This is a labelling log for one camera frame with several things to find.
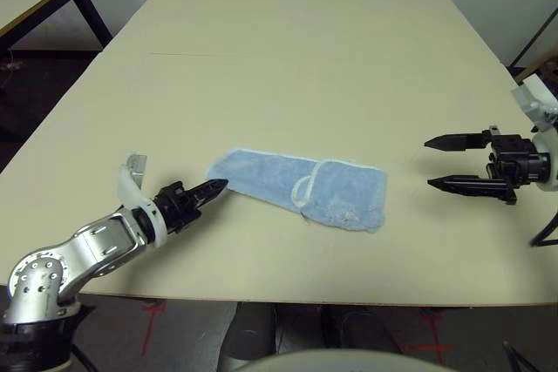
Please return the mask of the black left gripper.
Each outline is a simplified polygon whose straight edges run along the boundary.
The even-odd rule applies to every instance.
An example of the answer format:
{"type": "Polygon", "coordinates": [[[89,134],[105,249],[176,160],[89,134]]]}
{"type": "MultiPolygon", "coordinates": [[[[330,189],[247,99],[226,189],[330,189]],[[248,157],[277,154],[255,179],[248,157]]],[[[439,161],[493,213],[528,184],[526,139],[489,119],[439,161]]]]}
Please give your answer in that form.
{"type": "Polygon", "coordinates": [[[209,179],[186,190],[181,181],[160,189],[153,199],[169,233],[178,233],[201,217],[198,207],[214,200],[228,185],[227,179],[209,179]]]}

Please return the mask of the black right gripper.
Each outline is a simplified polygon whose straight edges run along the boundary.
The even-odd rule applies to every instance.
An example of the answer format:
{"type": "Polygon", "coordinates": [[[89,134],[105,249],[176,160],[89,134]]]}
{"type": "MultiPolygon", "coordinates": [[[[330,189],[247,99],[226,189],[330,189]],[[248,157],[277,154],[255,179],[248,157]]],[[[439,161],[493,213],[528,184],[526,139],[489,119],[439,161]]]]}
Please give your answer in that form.
{"type": "Polygon", "coordinates": [[[480,133],[444,134],[424,143],[440,151],[465,151],[491,146],[486,169],[488,179],[475,175],[450,175],[427,180],[443,192],[463,196],[496,198],[507,205],[516,203],[515,190],[531,183],[550,180],[549,152],[539,152],[530,139],[518,134],[501,134],[496,125],[480,133]]]}

